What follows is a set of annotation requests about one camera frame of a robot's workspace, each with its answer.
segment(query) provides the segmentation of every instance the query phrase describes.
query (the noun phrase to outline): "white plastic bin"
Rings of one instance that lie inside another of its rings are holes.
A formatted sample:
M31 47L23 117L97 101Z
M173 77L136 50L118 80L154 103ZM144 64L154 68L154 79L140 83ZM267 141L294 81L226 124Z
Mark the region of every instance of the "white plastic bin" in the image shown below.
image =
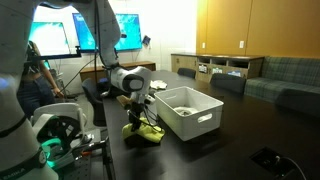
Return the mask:
M223 102L189 87L155 93L158 115L183 141L220 127ZM180 115L174 108L191 107L198 112Z

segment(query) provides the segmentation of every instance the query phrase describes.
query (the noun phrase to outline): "black table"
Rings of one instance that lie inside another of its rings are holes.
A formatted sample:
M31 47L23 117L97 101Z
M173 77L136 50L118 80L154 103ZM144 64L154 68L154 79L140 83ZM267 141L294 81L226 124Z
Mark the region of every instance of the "black table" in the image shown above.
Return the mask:
M295 160L307 177L320 179L319 119L168 71L153 72L152 80L165 81L167 89L189 86L223 101L221 126L183 142L161 122L166 134L160 146L133 148L125 144L121 134L129 123L126 111L116 99L104 99L116 179L274 179L251 159L264 147ZM302 178L294 170L284 179Z

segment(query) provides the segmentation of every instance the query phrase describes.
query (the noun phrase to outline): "sofa cushion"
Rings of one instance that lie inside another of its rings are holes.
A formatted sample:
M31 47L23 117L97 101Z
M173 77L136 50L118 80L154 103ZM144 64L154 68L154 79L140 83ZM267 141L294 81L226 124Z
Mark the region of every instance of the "sofa cushion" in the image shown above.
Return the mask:
M283 89L296 89L320 94L320 87L263 77L247 79L244 93L274 103Z
M261 77L320 87L320 60L265 57Z

